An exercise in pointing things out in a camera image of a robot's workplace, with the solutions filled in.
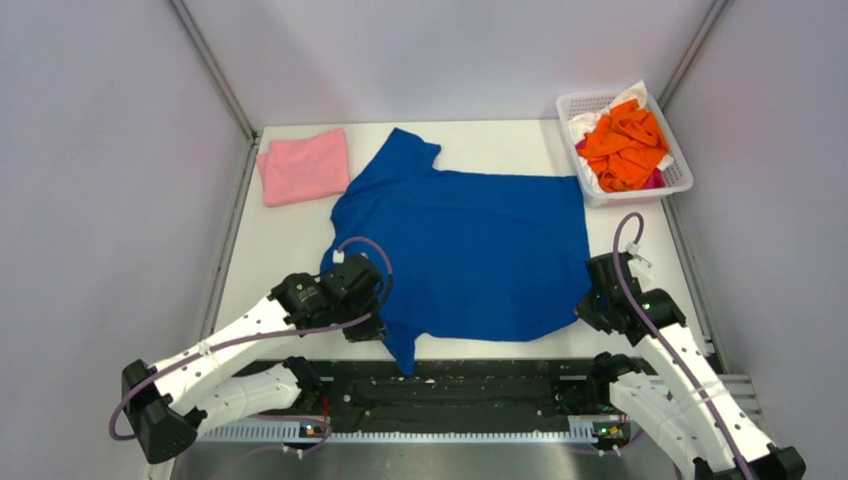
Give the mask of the blue panda print t-shirt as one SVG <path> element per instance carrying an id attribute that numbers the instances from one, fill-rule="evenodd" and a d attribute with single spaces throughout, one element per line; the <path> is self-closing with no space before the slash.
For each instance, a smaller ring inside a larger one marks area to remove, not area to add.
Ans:
<path id="1" fill-rule="evenodd" d="M 333 246 L 393 278 L 384 345 L 407 375 L 421 335 L 531 341 L 573 324 L 590 288 L 575 177 L 438 170 L 440 151 L 392 130 L 330 214 Z"/>

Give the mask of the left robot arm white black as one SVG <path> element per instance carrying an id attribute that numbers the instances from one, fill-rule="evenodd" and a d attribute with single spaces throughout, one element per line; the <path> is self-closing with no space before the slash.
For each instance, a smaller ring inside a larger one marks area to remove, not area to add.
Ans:
<path id="1" fill-rule="evenodd" d="M 317 274 L 290 274 L 222 330 L 172 357 L 136 360 L 121 375 L 125 416 L 145 460 L 170 461 L 209 431 L 268 410 L 308 413 L 319 404 L 317 370 L 288 357 L 243 376 L 253 361 L 297 338 L 340 330 L 351 342 L 381 333 L 378 312 L 393 287 L 390 265 L 342 255 Z"/>

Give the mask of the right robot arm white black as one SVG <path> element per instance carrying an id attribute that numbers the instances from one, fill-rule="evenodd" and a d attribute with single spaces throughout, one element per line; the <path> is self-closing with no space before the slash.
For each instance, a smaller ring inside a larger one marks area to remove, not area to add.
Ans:
<path id="1" fill-rule="evenodd" d="M 683 479 L 800 479 L 798 450 L 778 446 L 742 409 L 699 350 L 685 316 L 662 289 L 642 291 L 629 253 L 586 263 L 590 290 L 575 312 L 592 328 L 622 334 L 662 380 L 651 384 L 637 360 L 603 352 L 590 367 L 589 404 L 635 421 Z"/>

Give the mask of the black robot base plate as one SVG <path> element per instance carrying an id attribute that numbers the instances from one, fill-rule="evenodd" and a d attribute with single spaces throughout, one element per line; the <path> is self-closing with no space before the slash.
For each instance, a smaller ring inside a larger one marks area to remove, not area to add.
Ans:
<path id="1" fill-rule="evenodd" d="M 431 360 L 412 375 L 392 361 L 313 360 L 317 384 L 264 417 L 311 417 L 344 433 L 563 433 L 580 420 L 621 421 L 591 358 Z"/>

